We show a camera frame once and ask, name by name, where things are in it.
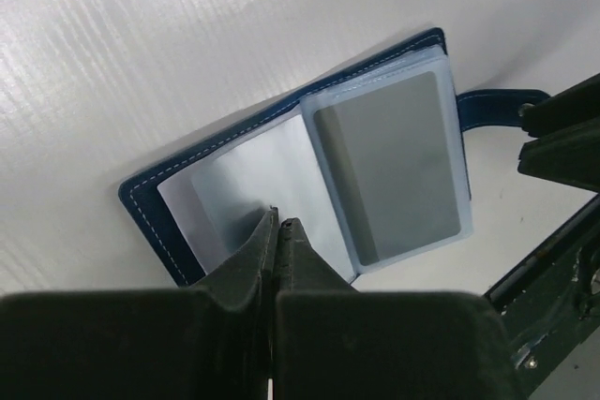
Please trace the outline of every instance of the blue wallet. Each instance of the blue wallet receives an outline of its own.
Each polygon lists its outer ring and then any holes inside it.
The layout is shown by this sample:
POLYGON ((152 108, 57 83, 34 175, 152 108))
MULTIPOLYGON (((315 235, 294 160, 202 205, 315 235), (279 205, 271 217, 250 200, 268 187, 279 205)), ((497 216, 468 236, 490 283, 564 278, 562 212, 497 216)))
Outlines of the blue wallet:
MULTIPOLYGON (((232 142, 246 139, 256 133, 257 129, 283 120, 303 99, 318 96, 319 93, 325 93, 349 81, 361 80, 398 58, 434 47, 447 54, 443 31, 439 28, 427 30, 334 75, 315 81, 263 111, 158 162, 122 183, 119 188, 120 200, 177 285, 189 286, 197 282, 205 275, 206 266, 203 269, 189 245, 189 239, 180 230, 158 190, 160 184, 190 165, 218 155, 228 145, 231 146, 232 142)), ((459 128, 464 132, 479 126, 521 126, 519 108, 523 104, 535 105, 547 98, 548 94, 538 90, 487 89, 461 94, 456 96, 459 128)))

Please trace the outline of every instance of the navy blue leather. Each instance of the navy blue leather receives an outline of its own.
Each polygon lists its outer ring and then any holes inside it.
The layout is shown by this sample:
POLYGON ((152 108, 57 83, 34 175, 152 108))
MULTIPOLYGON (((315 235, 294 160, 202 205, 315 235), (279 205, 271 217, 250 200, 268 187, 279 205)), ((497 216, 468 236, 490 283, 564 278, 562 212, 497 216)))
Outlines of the navy blue leather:
MULTIPOLYGON (((202 278, 204 272, 158 193, 158 184, 184 167, 210 155, 225 143, 291 110, 303 96, 360 75, 405 52, 419 51, 433 45, 442 46, 446 52, 443 31, 440 28, 428 30, 361 63, 299 89, 265 110, 126 180, 119 188, 119 198, 177 285, 189 286, 202 278)), ((536 90, 482 90, 465 93, 457 97, 460 127, 462 131, 466 131, 478 126, 520 126, 518 107, 523 103, 536 104, 546 98, 546 93, 536 90)))

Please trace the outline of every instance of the wallet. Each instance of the wallet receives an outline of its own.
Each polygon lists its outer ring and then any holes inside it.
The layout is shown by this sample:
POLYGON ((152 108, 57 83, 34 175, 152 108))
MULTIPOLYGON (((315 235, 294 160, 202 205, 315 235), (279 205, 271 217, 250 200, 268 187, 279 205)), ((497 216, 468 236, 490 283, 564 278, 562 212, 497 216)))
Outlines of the wallet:
POLYGON ((347 281, 472 230, 461 133, 521 126, 538 90, 457 96, 433 28, 142 170, 119 197, 179 286, 212 272, 265 211, 298 216, 347 281))

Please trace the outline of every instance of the card holder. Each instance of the card holder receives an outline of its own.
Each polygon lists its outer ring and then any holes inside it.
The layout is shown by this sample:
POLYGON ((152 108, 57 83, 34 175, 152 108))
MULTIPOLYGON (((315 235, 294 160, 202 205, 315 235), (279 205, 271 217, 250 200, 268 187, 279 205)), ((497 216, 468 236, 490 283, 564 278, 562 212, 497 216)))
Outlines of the card holder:
MULTIPOLYGON (((301 99, 341 85, 345 81, 360 81, 365 74, 377 71, 386 62, 409 52, 418 52, 434 46, 439 46, 445 54, 441 29, 429 30, 335 75, 316 81, 282 98, 264 111, 126 180, 119 189, 119 197, 175 282, 180 286, 193 284, 202 278, 204 270, 158 191, 158 185, 175 174, 181 174, 182 170, 195 162, 213 156, 224 146, 232 145, 233 141, 238 142, 263 126, 282 120, 296 108, 301 99)), ((485 90, 464 94, 457 98, 459 128, 466 131, 486 125, 519 126, 520 105, 535 104, 546 98, 548 95, 535 90, 485 90)), ((222 258, 226 250, 219 249, 218 246, 218 240, 215 240, 214 254, 222 258)))

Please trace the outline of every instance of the white tabletop surface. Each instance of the white tabletop surface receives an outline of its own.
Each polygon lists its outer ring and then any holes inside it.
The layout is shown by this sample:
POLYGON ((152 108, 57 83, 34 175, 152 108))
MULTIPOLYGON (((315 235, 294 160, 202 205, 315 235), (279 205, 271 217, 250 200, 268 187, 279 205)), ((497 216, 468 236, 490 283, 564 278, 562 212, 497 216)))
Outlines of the white tabletop surface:
MULTIPOLYGON (((170 287, 119 184, 206 126, 439 25, 459 92, 551 94, 600 71, 600 0, 0 0, 0 292, 170 287)), ((466 133, 475 234, 360 289, 483 292, 589 193, 466 133)))

